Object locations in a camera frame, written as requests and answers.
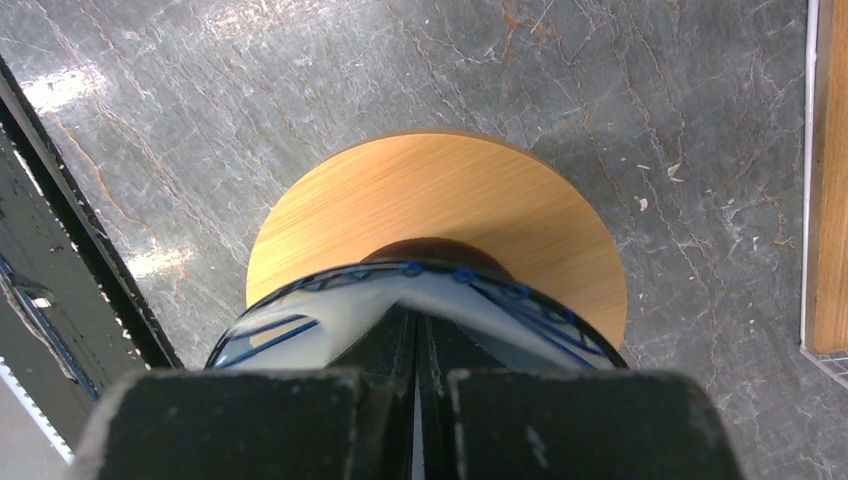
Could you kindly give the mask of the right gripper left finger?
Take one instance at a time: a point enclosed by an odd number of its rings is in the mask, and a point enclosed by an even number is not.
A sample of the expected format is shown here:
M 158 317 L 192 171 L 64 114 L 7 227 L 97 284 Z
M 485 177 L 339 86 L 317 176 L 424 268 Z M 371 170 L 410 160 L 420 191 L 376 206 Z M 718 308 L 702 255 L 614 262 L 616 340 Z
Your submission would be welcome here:
M 93 411 L 73 479 L 414 479 L 416 317 L 318 370 L 157 370 Z

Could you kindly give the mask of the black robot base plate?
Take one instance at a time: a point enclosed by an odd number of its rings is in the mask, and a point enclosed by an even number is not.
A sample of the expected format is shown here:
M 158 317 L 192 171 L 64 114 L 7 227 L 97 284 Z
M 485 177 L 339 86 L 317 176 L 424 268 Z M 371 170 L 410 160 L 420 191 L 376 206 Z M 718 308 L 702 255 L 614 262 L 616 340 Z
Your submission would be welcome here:
M 61 455 L 124 375 L 181 360 L 8 67 L 1 70 L 1 375 Z

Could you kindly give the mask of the blue ribbed coffee dripper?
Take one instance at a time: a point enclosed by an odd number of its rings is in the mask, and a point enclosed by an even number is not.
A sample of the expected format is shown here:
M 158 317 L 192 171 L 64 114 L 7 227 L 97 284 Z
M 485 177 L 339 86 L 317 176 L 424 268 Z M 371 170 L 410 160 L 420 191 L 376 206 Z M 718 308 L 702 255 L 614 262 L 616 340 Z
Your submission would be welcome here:
M 624 369 L 594 327 L 538 290 L 470 267 L 382 260 L 332 267 L 249 306 L 222 336 L 207 369 L 320 369 L 402 307 L 444 319 L 501 363 L 520 368 Z

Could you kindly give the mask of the white wire wooden shelf rack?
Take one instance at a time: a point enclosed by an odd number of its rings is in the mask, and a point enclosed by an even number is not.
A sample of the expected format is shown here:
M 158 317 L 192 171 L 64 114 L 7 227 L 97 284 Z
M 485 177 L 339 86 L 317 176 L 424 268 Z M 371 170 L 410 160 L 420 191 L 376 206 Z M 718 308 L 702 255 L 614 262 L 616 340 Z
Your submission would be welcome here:
M 800 351 L 847 385 L 847 4 L 808 4 Z

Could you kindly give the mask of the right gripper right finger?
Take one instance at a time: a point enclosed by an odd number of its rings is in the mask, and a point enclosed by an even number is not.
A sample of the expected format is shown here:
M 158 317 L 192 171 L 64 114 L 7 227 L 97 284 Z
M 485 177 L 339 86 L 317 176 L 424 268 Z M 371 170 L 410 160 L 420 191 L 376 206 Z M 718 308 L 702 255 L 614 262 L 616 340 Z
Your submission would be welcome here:
M 657 370 L 510 369 L 454 323 L 418 318 L 422 479 L 739 479 L 720 416 Z

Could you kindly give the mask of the round wooden dripper stand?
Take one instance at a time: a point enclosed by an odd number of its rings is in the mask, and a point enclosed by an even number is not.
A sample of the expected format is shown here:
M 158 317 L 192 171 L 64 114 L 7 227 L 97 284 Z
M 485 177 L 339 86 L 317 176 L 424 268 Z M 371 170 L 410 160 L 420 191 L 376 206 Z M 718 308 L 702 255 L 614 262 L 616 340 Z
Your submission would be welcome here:
M 627 286 L 600 215 L 523 149 L 458 131 L 365 141 L 325 160 L 271 208 L 250 254 L 245 302 L 415 238 L 454 240 L 573 309 L 614 347 Z

